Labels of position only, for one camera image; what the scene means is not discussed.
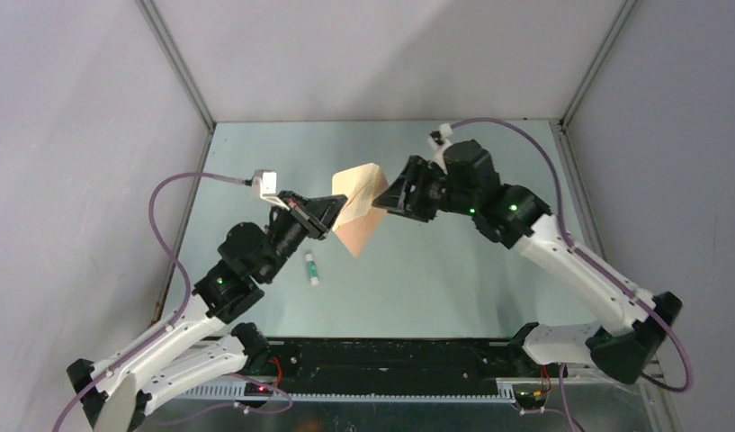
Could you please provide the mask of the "white green glue stick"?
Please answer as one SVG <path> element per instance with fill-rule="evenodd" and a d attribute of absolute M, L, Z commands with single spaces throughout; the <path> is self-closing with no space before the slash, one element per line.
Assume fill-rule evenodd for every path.
<path fill-rule="evenodd" d="M 313 286 L 316 286 L 319 284 L 319 275 L 318 275 L 318 268 L 315 262 L 315 258 L 311 253 L 306 253 L 304 255 L 304 258 L 305 258 L 305 263 L 307 266 L 309 283 Z"/>

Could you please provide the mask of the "tan paper envelope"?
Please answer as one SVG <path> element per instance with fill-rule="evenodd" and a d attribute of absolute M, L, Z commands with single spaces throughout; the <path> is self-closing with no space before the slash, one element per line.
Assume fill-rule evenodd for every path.
<path fill-rule="evenodd" d="M 387 214 L 372 203 L 388 186 L 382 168 L 375 163 L 354 166 L 332 175 L 332 194 L 346 197 L 332 230 L 353 257 L 361 255 Z"/>

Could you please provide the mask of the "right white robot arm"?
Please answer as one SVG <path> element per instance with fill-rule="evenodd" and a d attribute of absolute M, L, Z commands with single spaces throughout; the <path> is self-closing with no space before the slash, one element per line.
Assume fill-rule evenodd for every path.
<path fill-rule="evenodd" d="M 641 288 L 561 232 L 550 206 L 524 186 L 502 183 L 490 153 L 475 140 L 452 144 L 432 160 L 410 157 L 372 204 L 422 222 L 438 212 L 469 216 L 482 236 L 564 282 L 594 314 L 587 324 L 524 325 L 508 353 L 519 375 L 568 363 L 591 365 L 619 383 L 634 384 L 682 309 L 672 292 Z"/>

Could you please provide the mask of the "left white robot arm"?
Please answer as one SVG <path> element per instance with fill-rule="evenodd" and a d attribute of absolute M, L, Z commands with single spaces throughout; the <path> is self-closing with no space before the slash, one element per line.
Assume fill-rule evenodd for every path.
<path fill-rule="evenodd" d="M 67 376 L 90 426 L 117 394 L 133 404 L 125 424 L 133 431 L 179 389 L 222 374 L 265 371 L 268 340 L 254 323 L 236 320 L 264 297 L 260 286 L 273 281 L 304 239 L 327 236 L 347 201 L 343 194 L 278 193 L 266 226 L 240 222 L 229 230 L 219 261 L 188 286 L 177 310 L 111 357 L 72 363 Z"/>

